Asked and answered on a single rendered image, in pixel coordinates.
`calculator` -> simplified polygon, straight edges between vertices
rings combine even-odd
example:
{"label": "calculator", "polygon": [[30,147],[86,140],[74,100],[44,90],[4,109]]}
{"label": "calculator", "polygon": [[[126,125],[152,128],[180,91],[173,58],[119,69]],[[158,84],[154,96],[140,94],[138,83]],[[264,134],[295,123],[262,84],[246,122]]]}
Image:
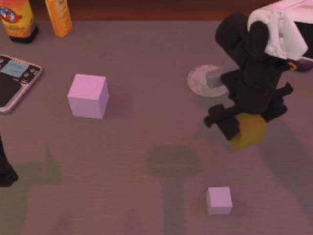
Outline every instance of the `calculator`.
{"label": "calculator", "polygon": [[42,74],[42,67],[0,55],[0,113],[9,113]]}

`tabletop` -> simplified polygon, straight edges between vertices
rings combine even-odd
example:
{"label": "tabletop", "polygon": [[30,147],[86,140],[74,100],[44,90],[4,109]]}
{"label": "tabletop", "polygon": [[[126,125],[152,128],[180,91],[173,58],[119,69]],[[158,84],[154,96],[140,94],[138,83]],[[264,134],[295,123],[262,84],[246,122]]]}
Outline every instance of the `tabletop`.
{"label": "tabletop", "polygon": [[[289,111],[260,143],[232,151],[203,124],[210,106],[231,102],[187,85],[197,66],[232,63],[214,41],[217,25],[75,22],[60,39],[39,22],[29,45],[9,41],[1,27],[1,54],[45,70],[0,116],[20,177],[0,189],[1,234],[313,234],[312,74],[285,73],[282,82],[295,88]],[[72,115],[67,94],[77,73],[107,77],[103,120]],[[208,216],[206,191],[215,186],[231,188],[230,215]]]}

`large pink cube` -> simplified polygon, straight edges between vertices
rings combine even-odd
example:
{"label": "large pink cube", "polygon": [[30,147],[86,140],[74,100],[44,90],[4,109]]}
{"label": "large pink cube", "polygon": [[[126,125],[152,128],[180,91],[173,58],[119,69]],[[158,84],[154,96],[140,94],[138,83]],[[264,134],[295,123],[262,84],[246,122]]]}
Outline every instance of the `large pink cube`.
{"label": "large pink cube", "polygon": [[74,116],[102,119],[109,99],[107,79],[77,74],[67,97]]}
{"label": "large pink cube", "polygon": [[230,214],[233,207],[229,187],[209,187],[206,200],[209,215]]}

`bottle logo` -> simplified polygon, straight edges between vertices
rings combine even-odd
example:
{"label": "bottle logo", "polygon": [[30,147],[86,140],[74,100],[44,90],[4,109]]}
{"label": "bottle logo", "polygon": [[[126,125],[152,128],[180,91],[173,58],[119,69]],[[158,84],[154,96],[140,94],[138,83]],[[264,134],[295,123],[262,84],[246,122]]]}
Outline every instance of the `bottle logo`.
{"label": "bottle logo", "polygon": [[0,18],[8,23],[17,23],[22,16],[7,7],[0,7]]}

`yellow bottle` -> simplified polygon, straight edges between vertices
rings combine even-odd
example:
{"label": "yellow bottle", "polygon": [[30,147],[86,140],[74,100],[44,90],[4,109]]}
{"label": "yellow bottle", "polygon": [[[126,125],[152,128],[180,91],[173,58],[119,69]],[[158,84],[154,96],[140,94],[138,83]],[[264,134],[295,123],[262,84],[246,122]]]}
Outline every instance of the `yellow bottle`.
{"label": "yellow bottle", "polygon": [[54,34],[63,38],[73,29],[67,0],[45,0]]}
{"label": "yellow bottle", "polygon": [[38,33],[28,0],[0,0],[0,19],[13,42],[31,43]]}

